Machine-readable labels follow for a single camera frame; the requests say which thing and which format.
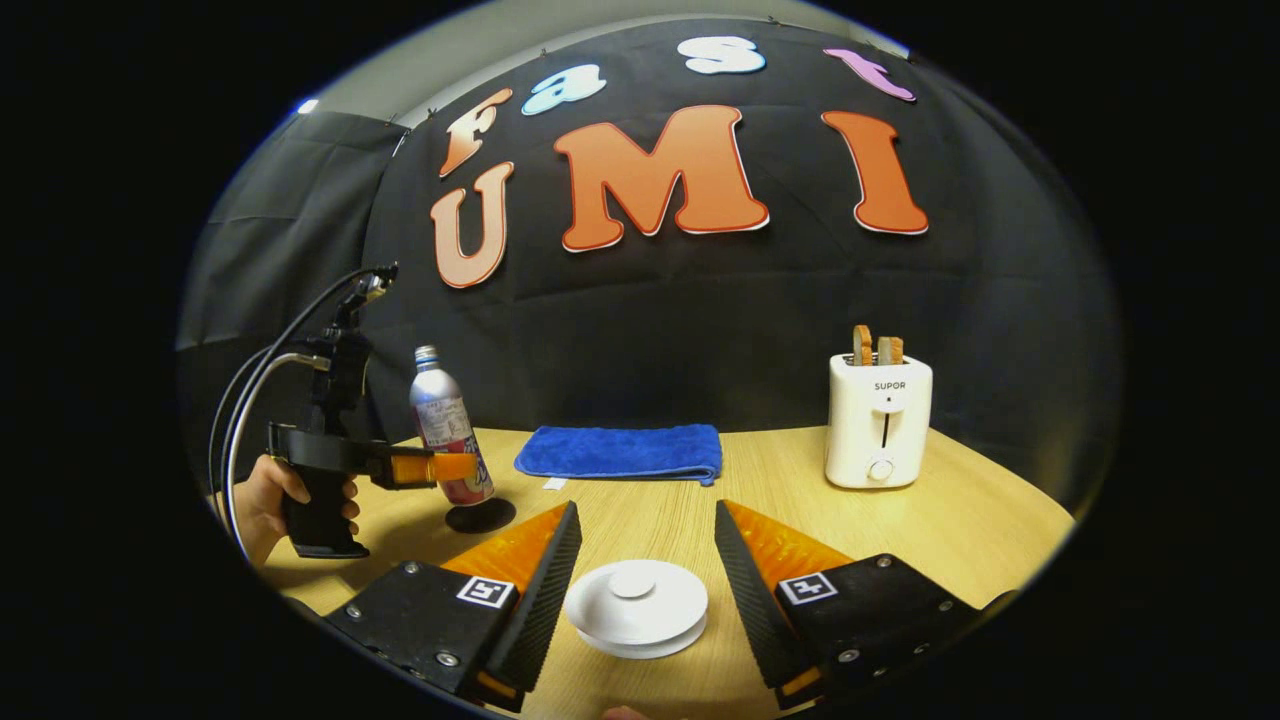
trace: toaster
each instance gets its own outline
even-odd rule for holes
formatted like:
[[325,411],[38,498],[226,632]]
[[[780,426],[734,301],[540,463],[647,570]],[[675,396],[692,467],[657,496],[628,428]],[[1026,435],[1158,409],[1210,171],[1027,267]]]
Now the toaster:
[[833,355],[826,473],[845,488],[908,486],[920,475],[933,406],[933,370],[902,357],[900,365],[858,365]]

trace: blue towel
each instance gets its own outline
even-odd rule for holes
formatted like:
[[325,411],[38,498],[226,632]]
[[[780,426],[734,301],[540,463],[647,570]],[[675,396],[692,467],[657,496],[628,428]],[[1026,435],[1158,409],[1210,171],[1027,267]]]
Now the blue towel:
[[721,473],[719,433],[710,425],[654,430],[541,427],[516,456],[526,475],[654,478],[710,487]]

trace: white lid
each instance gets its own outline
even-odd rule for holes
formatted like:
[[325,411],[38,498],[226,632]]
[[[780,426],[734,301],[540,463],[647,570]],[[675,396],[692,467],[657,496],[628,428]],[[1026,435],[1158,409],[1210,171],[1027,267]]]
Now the white lid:
[[564,596],[564,614],[580,634],[607,646],[584,638],[605,652],[618,655],[612,646],[653,646],[634,647],[640,655],[621,656],[658,657],[649,653],[669,655],[701,634],[698,625],[705,625],[707,588],[678,565],[623,560],[596,568],[573,583]]

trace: black handle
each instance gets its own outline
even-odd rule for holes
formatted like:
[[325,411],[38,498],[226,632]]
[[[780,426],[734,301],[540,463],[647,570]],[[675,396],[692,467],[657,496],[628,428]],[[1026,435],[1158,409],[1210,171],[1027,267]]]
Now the black handle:
[[284,524],[298,557],[369,557],[369,548],[351,537],[351,521],[342,516],[348,475],[332,470],[293,466],[311,493],[306,505],[284,496]]

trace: letter m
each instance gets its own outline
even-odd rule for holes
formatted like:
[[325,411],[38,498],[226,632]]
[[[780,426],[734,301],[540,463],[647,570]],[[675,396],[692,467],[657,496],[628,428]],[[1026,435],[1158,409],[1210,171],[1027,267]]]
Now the letter m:
[[684,178],[685,205],[676,225],[694,234],[750,231],[769,222],[769,209],[751,197],[737,152],[737,108],[699,105],[667,120],[653,152],[645,152],[612,123],[572,131],[556,141],[568,158],[573,225],[564,250],[582,252],[622,240],[622,223],[609,217],[605,192],[646,236],[658,233],[676,181]]

